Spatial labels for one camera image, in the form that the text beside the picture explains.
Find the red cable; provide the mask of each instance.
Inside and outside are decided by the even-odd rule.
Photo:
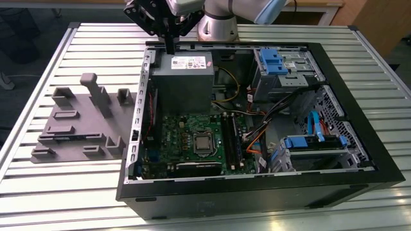
[[[148,132],[152,129],[152,125],[154,125],[154,98],[152,98],[151,93],[148,93],[148,95],[150,95],[150,126],[148,126],[148,130],[147,130],[147,133],[146,133],[143,140],[146,140],[146,138],[148,136]]]
[[[328,126],[327,126],[326,122],[320,120],[320,123],[324,126],[324,133],[326,133],[326,135],[330,135]]]

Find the power supply label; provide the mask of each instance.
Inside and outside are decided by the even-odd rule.
[[[206,69],[206,56],[175,56],[171,59],[172,69]]]

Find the table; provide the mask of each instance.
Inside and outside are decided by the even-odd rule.
[[[124,9],[127,0],[0,0],[0,7],[13,8],[75,8],[75,9]],[[298,12],[323,12],[320,26],[331,24],[343,0],[298,0]],[[294,12],[294,1],[283,11]]]
[[[51,114],[56,87],[87,92],[83,72],[108,92],[138,90],[144,42],[135,24],[69,28],[0,152],[0,229],[83,230],[135,227],[178,230],[330,230],[410,228],[411,91],[360,32],[344,26],[239,25],[243,41],[319,42],[346,81],[406,182],[332,208],[210,218],[144,221],[115,200],[120,160],[32,164],[31,150]],[[196,39],[191,32],[182,40]]]

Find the barcode label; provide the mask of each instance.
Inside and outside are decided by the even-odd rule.
[[[252,95],[251,94],[247,94],[247,100],[248,100],[248,102],[252,103]]]
[[[295,67],[295,64],[294,64],[294,62],[291,62],[291,63],[284,63],[284,66],[286,66],[286,67]]]
[[[263,159],[263,157],[259,157],[258,162],[262,164],[262,166],[266,168],[267,166],[267,161]]]

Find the blue plastic latch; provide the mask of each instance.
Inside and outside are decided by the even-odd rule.
[[[268,75],[288,74],[288,69],[283,66],[283,57],[278,54],[276,49],[262,49],[259,51],[259,58]]]
[[[272,162],[272,161],[274,161],[274,159],[275,159],[276,155],[278,155],[278,150],[276,150],[276,151],[271,154],[270,162]]]
[[[308,147],[304,137],[288,137],[294,148]]]
[[[312,130],[312,123],[314,123],[314,127],[315,127],[315,134],[319,138],[320,142],[324,142],[324,137],[323,137],[323,133],[322,133],[322,127],[320,127],[320,116],[319,113],[316,111],[311,111],[308,114],[308,119],[307,119],[307,133],[308,135],[314,134],[314,130]]]
[[[342,142],[343,147],[347,147],[347,138],[346,138],[346,136],[340,136],[340,142]]]
[[[288,139],[284,139],[284,144],[286,144],[286,148],[292,147],[291,141]]]

